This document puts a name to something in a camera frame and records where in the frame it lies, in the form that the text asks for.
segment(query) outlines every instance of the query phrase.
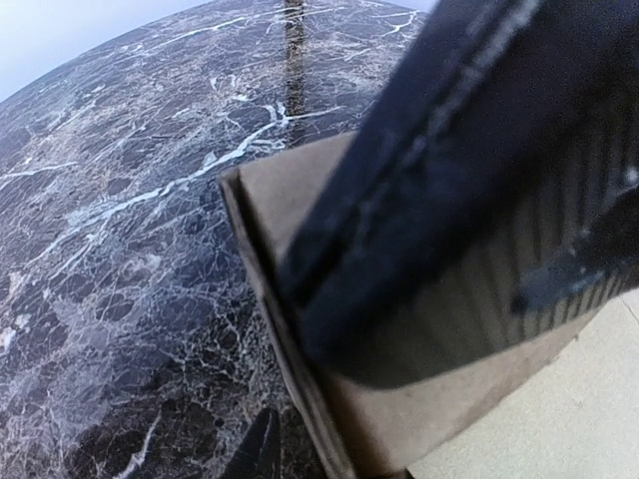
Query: marble surface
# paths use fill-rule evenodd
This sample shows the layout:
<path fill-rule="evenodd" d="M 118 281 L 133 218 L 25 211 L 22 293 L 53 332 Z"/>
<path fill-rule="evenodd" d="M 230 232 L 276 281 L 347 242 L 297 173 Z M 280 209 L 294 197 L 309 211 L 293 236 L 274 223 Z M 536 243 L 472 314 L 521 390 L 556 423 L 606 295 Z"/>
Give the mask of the marble surface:
<path fill-rule="evenodd" d="M 217 176 L 355 129 L 421 22 L 219 0 L 0 104 L 0 477 L 215 478 L 265 405 L 321 477 Z"/>

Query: cardboard edge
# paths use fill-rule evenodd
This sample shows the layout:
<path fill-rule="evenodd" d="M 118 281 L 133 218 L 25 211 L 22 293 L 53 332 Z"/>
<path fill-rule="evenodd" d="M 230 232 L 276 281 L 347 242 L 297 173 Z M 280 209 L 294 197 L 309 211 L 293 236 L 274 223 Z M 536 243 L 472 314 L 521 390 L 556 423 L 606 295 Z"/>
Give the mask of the cardboard edge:
<path fill-rule="evenodd" d="M 267 323 L 287 390 L 304 420 L 324 471 L 329 479 L 357 479 L 320 386 L 295 342 L 294 332 L 285 320 L 285 312 L 278 304 L 277 294 L 263 268 L 263 260 L 267 259 L 258 251 L 259 235 L 251 230 L 251 223 L 254 229 L 257 227 L 246 206 L 240 169 L 221 175 L 219 183 L 240 255 Z"/>

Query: beige floor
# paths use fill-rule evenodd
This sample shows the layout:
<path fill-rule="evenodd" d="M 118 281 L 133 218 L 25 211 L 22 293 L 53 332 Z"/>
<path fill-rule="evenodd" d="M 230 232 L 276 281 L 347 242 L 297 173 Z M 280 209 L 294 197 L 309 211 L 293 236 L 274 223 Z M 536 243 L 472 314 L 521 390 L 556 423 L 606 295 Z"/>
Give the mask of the beige floor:
<path fill-rule="evenodd" d="M 552 364 L 412 474 L 638 479 L 638 315 L 637 291 L 609 303 Z"/>

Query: black object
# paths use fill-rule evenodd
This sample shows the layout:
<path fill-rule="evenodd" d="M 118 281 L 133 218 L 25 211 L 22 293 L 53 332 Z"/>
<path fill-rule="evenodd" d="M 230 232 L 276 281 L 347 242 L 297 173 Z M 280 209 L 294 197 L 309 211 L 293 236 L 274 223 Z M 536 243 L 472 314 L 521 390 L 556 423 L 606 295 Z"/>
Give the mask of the black object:
<path fill-rule="evenodd" d="M 638 26 L 630 0 L 440 2 L 280 265 L 311 359 L 396 387 L 634 286 L 639 233 L 610 229 L 637 205 Z"/>
<path fill-rule="evenodd" d="M 280 417 L 263 409 L 220 479 L 280 479 Z"/>

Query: cardboard flap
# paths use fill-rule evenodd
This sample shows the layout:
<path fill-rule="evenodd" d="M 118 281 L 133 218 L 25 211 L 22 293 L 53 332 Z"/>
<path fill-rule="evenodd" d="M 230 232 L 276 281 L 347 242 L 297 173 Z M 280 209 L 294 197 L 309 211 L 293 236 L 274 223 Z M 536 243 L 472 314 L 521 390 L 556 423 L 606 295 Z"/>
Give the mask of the cardboard flap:
<path fill-rule="evenodd" d="M 283 257 L 351 139 L 352 135 L 343 135 L 286 151 L 242 166 L 223 181 L 278 360 L 331 478 L 354 477 L 353 464 L 362 477 L 392 474 L 412 464 L 548 364 L 593 316 L 584 315 L 530 342 L 390 391 L 369 390 L 310 367 L 291 337 L 272 284 L 273 265 Z M 233 205 L 238 198 L 243 203 L 240 209 Z M 247 235 L 247 229 L 253 234 Z M 336 463 L 345 467 L 340 475 Z"/>

